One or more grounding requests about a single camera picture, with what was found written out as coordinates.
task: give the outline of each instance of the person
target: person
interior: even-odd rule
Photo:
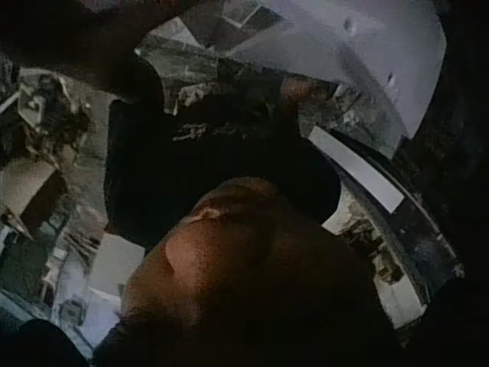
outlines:
[[[367,265],[321,226],[341,189],[328,160],[300,136],[296,104],[309,88],[283,83],[273,133],[265,138],[174,141],[183,117],[163,114],[154,70],[128,51],[195,2],[129,5],[102,15],[62,3],[36,3],[33,17],[17,6],[26,0],[17,1],[10,13],[49,23],[42,32],[52,37],[51,47],[33,42],[25,29],[5,35],[18,28],[12,21],[0,26],[0,42],[29,65],[122,98],[110,107],[109,225],[148,252],[125,287],[121,321],[92,364],[348,364],[380,354],[394,360],[399,347]],[[115,35],[128,37],[121,37],[124,46],[109,42]],[[12,340],[7,360],[15,365],[85,365],[45,322],[27,323]]]

